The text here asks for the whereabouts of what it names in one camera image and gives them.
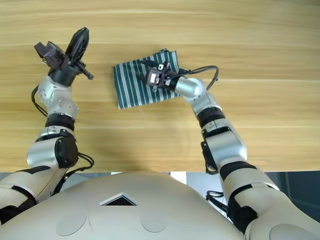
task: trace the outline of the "vent grille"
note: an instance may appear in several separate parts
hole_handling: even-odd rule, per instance
[[[120,197],[112,202],[109,202],[105,206],[135,206],[131,201],[126,199],[125,197]]]
[[[100,206],[137,206],[138,202],[125,193],[119,193],[99,203]]]

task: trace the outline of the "wood grain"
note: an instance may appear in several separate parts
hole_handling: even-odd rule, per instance
[[[316,0],[0,0],[1,172],[26,168],[45,119],[30,101],[48,67],[33,45],[64,49],[90,30],[73,85],[79,149],[92,172],[204,171],[200,128],[182,98],[117,109],[112,67],[161,48],[179,65],[215,64],[210,90],[264,171],[320,169],[320,4]],[[206,83],[212,72],[199,74]]]

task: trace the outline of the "green striped cloth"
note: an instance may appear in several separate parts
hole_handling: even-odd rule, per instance
[[[158,63],[168,61],[172,70],[179,72],[176,51],[169,51],[164,48],[151,56],[140,58],[139,60],[151,60]],[[158,88],[156,92],[153,92],[152,87],[139,80],[136,74],[145,76],[147,73],[146,66],[140,63],[139,60],[120,63],[113,67],[119,109],[152,104],[179,96],[175,92],[163,88]]]

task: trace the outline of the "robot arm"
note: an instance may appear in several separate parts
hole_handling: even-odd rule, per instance
[[[71,98],[71,84],[80,73],[93,78],[81,61],[88,41],[89,30],[82,28],[73,36],[65,53],[52,42],[35,46],[50,67],[35,89],[47,108],[47,119],[45,128],[27,152],[30,168],[0,181],[0,225],[59,192],[65,173],[78,161],[74,123],[79,108]]]
[[[168,63],[152,66],[140,79],[154,88],[175,91],[191,105],[202,130],[206,168],[220,174],[227,215],[246,239],[319,240],[320,224],[247,162],[245,144],[201,80],[171,72]]]

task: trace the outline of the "black cable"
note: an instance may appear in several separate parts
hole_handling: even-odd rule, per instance
[[[171,77],[167,80],[171,80],[171,79],[175,79],[175,78],[178,78],[178,77],[182,77],[182,76],[185,76],[185,75],[193,75],[193,74],[199,74],[199,73],[202,73],[202,72],[205,72],[205,71],[208,71],[210,69],[215,69],[215,74],[213,76],[213,79],[212,81],[209,83],[209,85],[206,87],[206,90],[208,91],[212,85],[218,81],[218,75],[219,75],[219,68],[215,65],[209,65],[209,66],[202,66],[202,67],[199,67],[199,68],[196,68],[196,69],[193,69],[193,70],[183,70],[182,73],[179,73],[178,75],[174,76],[174,77]]]
[[[33,91],[31,92],[31,101],[32,101],[33,105],[36,107],[36,109],[38,109],[38,111],[47,118],[47,117],[48,117],[47,111],[44,110],[39,104],[36,103],[35,95],[36,95],[36,93],[37,93],[37,91],[38,91],[38,88],[39,88],[39,85],[36,86],[36,87],[33,89]],[[60,192],[63,184],[66,182],[66,180],[67,180],[68,178],[71,177],[72,174],[74,174],[75,172],[78,172],[78,171],[84,171],[84,170],[90,169],[90,168],[92,168],[93,165],[95,164],[94,159],[93,159],[91,156],[87,155],[87,154],[78,152],[78,156],[79,156],[80,158],[88,161],[90,165],[89,165],[89,166],[79,167],[79,168],[77,168],[77,169],[75,169],[75,170],[69,171],[69,172],[67,172],[66,174],[64,174],[63,177],[61,178],[61,180],[58,182],[57,186],[55,187],[53,193],[51,194],[52,196]]]
[[[47,111],[44,110],[38,103],[36,103],[35,95],[36,95],[36,93],[37,93],[37,91],[38,91],[38,87],[39,87],[39,85],[36,86],[36,87],[33,89],[33,91],[31,92],[31,101],[32,101],[33,105],[36,107],[36,109],[38,109],[38,111],[39,111],[42,115],[44,115],[45,117],[47,117],[47,116],[48,116]]]
[[[216,198],[222,198],[224,193],[221,191],[207,191],[205,199],[210,201],[220,210],[224,211],[225,213],[228,211],[227,205],[223,204],[222,202],[218,201]]]

